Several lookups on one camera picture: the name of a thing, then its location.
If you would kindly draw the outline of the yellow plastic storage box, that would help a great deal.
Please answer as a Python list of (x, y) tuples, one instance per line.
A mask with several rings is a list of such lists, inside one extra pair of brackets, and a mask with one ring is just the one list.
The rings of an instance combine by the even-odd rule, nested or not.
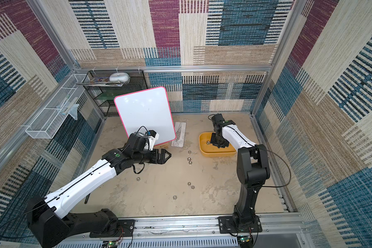
[(217, 148), (212, 144), (207, 145), (206, 142), (210, 141), (211, 135), (211, 132), (203, 132), (199, 135), (199, 149), (204, 157), (232, 157), (237, 154), (237, 151), (232, 145), (229, 145), (226, 148)]

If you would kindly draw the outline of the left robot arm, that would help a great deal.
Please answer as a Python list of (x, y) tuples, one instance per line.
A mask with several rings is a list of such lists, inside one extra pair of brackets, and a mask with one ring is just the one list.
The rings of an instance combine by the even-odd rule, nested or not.
[(171, 153), (166, 149), (155, 149), (158, 133), (130, 134), (122, 148), (112, 149), (82, 175), (46, 195), (34, 196), (23, 214), (31, 236), (43, 248), (53, 248), (68, 237), (89, 233), (92, 237), (122, 237), (123, 227), (118, 217), (109, 209), (91, 213), (71, 213), (82, 199), (105, 182), (118, 176), (136, 164), (165, 164)]

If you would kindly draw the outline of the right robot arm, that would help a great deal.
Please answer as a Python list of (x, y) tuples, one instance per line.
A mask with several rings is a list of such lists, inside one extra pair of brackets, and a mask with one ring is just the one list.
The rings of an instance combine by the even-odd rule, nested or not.
[(222, 114), (211, 114), (214, 133), (210, 143), (217, 148), (232, 145), (237, 152), (236, 174), (241, 183), (239, 199), (234, 206), (231, 218), (219, 217), (221, 233), (235, 237), (240, 232), (259, 233), (262, 231), (260, 219), (256, 214), (255, 205), (261, 188), (266, 188), (270, 178), (269, 156), (280, 158), (278, 154), (268, 150), (263, 144), (256, 144), (248, 139), (232, 120), (225, 120)]

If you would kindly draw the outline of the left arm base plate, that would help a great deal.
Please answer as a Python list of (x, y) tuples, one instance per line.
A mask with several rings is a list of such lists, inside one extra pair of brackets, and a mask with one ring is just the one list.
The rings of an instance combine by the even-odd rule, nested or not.
[(115, 224), (110, 225), (108, 230), (102, 233), (90, 233), (90, 238), (111, 238), (111, 237), (132, 237), (135, 220), (125, 219), (118, 220)]

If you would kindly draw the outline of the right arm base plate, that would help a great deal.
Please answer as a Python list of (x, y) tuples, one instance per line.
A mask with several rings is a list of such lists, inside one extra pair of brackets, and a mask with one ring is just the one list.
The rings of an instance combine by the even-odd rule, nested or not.
[(235, 221), (232, 216), (218, 217), (219, 230), (221, 234), (240, 234), (262, 232), (259, 216), (253, 216), (251, 220)]

